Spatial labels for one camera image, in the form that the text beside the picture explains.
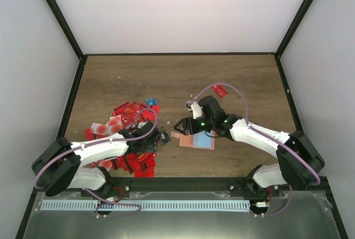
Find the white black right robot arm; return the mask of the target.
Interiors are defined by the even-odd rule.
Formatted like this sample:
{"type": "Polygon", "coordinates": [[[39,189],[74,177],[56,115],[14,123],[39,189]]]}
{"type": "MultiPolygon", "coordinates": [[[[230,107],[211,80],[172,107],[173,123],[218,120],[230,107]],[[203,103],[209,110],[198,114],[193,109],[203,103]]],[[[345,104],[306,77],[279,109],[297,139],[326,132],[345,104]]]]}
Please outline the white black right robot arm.
{"type": "Polygon", "coordinates": [[[305,190],[321,183],[319,173],[325,161],[304,132],[286,133],[255,125],[239,115],[226,113],[213,96],[188,102],[186,107],[192,116],[174,125],[180,134],[214,131],[218,138],[249,144],[277,159],[277,163],[258,166],[249,173],[246,188],[250,195],[260,196],[275,185],[305,190]]]}

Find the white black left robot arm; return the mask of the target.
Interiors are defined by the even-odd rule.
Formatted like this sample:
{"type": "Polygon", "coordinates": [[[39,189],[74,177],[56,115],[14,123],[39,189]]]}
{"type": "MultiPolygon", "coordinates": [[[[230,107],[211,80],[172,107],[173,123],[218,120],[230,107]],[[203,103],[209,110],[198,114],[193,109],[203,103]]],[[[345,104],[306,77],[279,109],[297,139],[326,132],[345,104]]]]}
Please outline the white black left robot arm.
{"type": "Polygon", "coordinates": [[[130,154],[153,154],[156,144],[165,145],[170,140],[164,128],[150,121],[101,139],[69,142],[65,137],[57,138],[32,164],[34,187],[49,197],[66,189],[91,189],[102,197],[109,196],[113,182],[103,169],[90,167],[91,163],[130,154]]]}

